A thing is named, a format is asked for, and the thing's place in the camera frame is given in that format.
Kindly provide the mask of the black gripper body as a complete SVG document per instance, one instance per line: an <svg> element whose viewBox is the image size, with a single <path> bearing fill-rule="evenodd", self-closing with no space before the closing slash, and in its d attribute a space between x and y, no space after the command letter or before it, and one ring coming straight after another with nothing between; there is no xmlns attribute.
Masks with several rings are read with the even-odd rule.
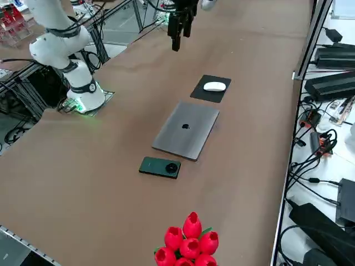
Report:
<svg viewBox="0 0 355 266"><path fill-rule="evenodd" d="M175 10L173 15L189 14L193 16L197 14L197 5L199 0L173 0Z"/></svg>

